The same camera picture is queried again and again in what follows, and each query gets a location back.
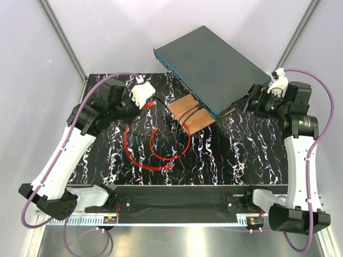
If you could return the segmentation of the grey network switch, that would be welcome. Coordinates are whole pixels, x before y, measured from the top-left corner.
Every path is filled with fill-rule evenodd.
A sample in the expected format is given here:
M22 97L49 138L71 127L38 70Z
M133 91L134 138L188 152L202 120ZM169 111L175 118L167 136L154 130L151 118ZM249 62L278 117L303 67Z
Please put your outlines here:
M251 86L270 82L267 73L206 26L155 49L154 55L216 120Z

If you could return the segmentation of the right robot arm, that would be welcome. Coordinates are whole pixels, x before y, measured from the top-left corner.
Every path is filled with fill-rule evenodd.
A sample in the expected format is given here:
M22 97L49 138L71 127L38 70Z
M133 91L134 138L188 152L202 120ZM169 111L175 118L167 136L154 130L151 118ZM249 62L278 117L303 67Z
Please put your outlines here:
M313 235L328 227L331 216L322 211L317 194L316 148L318 120L308 115L311 86L290 82L285 89L254 84L237 107L258 118L279 121L288 161L288 190L281 200L266 188L249 186L241 205L249 212L267 213L273 231Z

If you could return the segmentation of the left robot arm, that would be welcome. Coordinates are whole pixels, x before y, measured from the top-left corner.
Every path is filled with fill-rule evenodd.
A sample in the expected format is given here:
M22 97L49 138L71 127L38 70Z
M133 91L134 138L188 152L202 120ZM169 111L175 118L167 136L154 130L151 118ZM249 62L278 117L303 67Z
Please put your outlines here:
M18 192L46 215L63 221L75 210L100 208L112 211L116 199L109 186L68 187L80 158L101 132L121 120L131 123L155 94L149 82L127 89L125 83L110 79L94 87L88 99L74 107L63 136L41 173Z

